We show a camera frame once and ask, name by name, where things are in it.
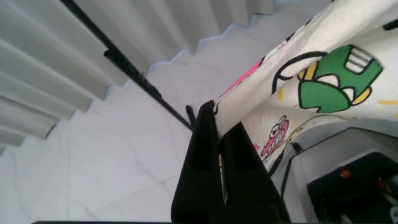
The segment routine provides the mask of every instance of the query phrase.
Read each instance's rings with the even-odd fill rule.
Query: white cloth
[[[215,100],[220,137],[242,121],[269,169],[320,124],[398,119],[396,0],[337,0]]]

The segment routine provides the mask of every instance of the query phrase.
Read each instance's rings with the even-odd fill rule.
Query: pink cartoon character
[[[269,140],[264,146],[261,156],[269,157],[275,149],[277,149],[282,142],[285,140],[287,129],[289,128],[289,120],[286,119],[286,115],[280,118],[279,123],[272,127],[269,133]]]

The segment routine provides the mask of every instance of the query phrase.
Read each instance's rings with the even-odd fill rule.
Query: red spot
[[[351,172],[348,169],[341,169],[340,176],[342,178],[349,178],[349,177],[351,177]]]

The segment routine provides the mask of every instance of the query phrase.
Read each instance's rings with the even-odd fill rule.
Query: white tile floor
[[[148,79],[185,115],[216,98],[329,0],[280,3],[152,67]],[[0,223],[36,220],[170,221],[190,131],[135,83],[112,88],[46,141],[27,138],[0,157]]]

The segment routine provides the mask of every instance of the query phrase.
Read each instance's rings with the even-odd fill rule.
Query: green cartoon character
[[[356,106],[370,96],[382,70],[367,52],[353,45],[340,47],[299,73],[300,107],[334,113]]]

